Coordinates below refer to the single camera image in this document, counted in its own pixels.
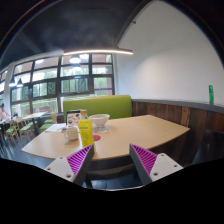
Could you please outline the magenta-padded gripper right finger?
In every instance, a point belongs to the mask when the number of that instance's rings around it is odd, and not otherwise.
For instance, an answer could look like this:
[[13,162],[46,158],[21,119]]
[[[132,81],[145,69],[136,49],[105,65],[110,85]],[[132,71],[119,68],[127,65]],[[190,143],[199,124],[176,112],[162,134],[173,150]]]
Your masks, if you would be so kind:
[[131,144],[129,154],[143,185],[159,180],[182,169],[165,153],[155,154],[143,147]]

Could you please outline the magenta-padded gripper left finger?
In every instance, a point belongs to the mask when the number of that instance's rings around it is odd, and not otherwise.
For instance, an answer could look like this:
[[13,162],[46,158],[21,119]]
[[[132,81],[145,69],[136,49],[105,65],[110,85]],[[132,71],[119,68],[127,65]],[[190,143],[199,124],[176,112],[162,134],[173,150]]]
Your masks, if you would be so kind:
[[45,170],[81,186],[94,156],[94,146],[89,145],[68,157],[59,156]]

